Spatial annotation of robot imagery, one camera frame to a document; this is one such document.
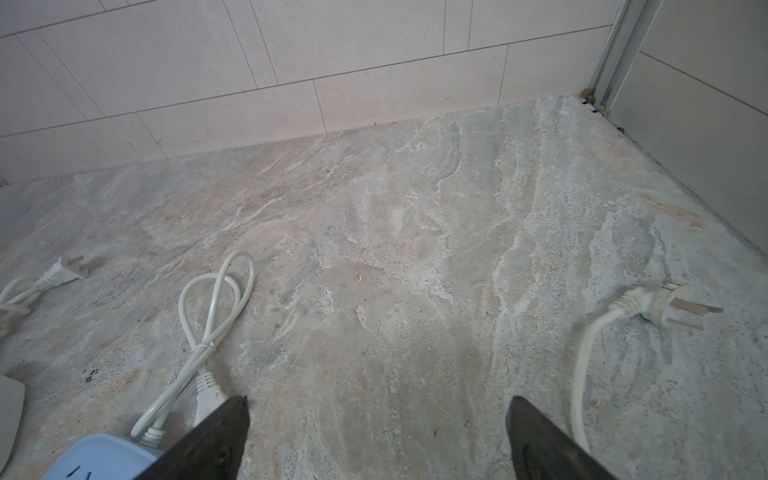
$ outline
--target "plug prong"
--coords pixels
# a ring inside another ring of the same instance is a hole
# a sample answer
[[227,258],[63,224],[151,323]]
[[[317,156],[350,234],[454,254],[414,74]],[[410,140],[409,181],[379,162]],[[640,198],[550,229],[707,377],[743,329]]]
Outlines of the plug prong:
[[710,309],[708,306],[700,305],[699,303],[689,302],[688,300],[683,300],[680,297],[672,300],[672,303],[670,303],[670,305],[675,308],[685,310],[687,312],[696,313],[697,315],[706,315],[707,313],[710,312]]
[[705,306],[706,308],[710,309],[710,313],[722,313],[724,311],[718,306],[709,306],[709,305],[701,305],[701,306]]

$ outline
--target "marble floor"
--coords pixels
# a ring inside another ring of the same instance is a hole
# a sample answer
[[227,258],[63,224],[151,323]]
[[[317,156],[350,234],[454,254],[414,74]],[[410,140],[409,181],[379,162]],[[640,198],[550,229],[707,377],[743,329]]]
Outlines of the marble floor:
[[725,312],[601,332],[593,455],[622,479],[768,475],[768,267],[574,98],[2,187],[0,206],[0,283],[59,253],[92,268],[5,326],[27,401],[3,478],[126,435],[186,358],[181,288],[237,249],[257,284],[210,367],[250,400],[240,478],[514,478],[510,398],[569,432],[580,333],[665,280]]

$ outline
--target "wall tile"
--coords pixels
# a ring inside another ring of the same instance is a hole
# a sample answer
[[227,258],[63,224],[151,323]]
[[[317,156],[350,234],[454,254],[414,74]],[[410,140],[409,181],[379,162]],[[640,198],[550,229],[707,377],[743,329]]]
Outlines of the wall tile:
[[169,157],[325,133],[312,81],[138,115]]
[[768,115],[640,53],[608,118],[768,251]]
[[279,83],[442,54],[445,0],[252,0]]
[[589,85],[610,30],[594,28],[509,45],[499,103],[581,92]]
[[0,39],[0,135],[85,117],[15,35]]
[[37,180],[38,175],[0,145],[0,178],[9,184]]
[[98,0],[2,0],[0,35],[103,12]]
[[315,80],[328,131],[496,105],[506,46]]
[[474,0],[470,48],[610,25],[621,0]]
[[165,158],[136,114],[12,135],[0,144],[43,177]]
[[641,50],[768,113],[765,0],[666,0]]
[[160,0],[43,28],[104,115],[255,88],[221,0]]
[[27,31],[16,36],[85,118],[94,120],[104,117],[96,104],[85,93],[85,90],[78,84],[58,57],[56,57],[56,54],[45,44],[45,40],[37,31]]
[[469,20],[472,0],[445,0],[445,40],[443,53],[469,48]]
[[125,0],[99,0],[105,10],[114,10],[115,8],[127,7],[128,2]]
[[258,88],[277,85],[270,55],[250,0],[224,0]]

